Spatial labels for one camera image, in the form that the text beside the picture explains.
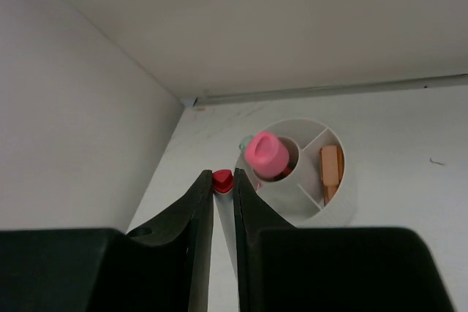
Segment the small hole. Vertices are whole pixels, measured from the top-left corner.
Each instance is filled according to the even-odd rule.
[[[142,237],[144,235],[150,235],[153,231],[148,227],[138,227],[131,230],[127,235],[129,237]]]

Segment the white shelf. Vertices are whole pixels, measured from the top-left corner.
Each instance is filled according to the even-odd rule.
[[[311,118],[339,136],[345,162],[352,160],[348,169],[355,171],[358,211],[350,225],[415,230],[429,246],[456,308],[468,311],[467,97],[468,87],[458,86],[188,109],[132,227],[184,194],[201,170],[232,169],[246,135],[281,119]],[[209,294],[209,311],[238,312],[237,284],[216,211]]]

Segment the white cup holder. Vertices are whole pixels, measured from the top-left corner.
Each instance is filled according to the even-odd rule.
[[[297,227],[346,226],[356,211],[357,189],[352,162],[336,134],[327,126],[305,118],[283,120],[262,130],[285,138],[289,149],[296,148],[297,164],[286,178],[273,182],[260,179],[240,156],[235,166],[246,171],[259,197]],[[320,149],[326,145],[341,146],[344,174],[335,196],[324,205]]]

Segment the red cap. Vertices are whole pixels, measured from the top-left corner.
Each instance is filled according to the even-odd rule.
[[[231,170],[219,170],[213,173],[213,188],[225,194],[234,187],[234,177]]]

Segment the pink cup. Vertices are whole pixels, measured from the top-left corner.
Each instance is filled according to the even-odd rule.
[[[263,178],[275,178],[290,161],[290,154],[278,137],[270,132],[260,132],[247,145],[245,160]]]

